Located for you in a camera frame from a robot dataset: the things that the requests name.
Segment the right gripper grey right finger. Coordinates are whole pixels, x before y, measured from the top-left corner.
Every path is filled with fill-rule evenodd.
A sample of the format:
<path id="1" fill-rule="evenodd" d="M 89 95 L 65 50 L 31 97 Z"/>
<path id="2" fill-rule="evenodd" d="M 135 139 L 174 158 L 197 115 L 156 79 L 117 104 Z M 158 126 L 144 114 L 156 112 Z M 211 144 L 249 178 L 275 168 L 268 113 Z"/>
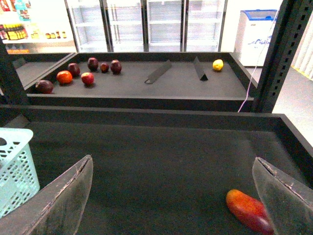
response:
<path id="1" fill-rule="evenodd" d="M 276 235 L 313 233 L 313 190 L 257 157 L 253 180 Z"/>

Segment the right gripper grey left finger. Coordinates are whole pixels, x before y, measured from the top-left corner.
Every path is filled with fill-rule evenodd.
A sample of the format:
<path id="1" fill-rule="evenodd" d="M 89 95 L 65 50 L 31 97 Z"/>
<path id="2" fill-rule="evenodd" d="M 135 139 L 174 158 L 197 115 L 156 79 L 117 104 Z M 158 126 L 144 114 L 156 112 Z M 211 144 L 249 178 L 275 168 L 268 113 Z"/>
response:
<path id="1" fill-rule="evenodd" d="M 93 159 L 86 155 L 0 220 L 2 235 L 74 235 L 87 204 Z"/>

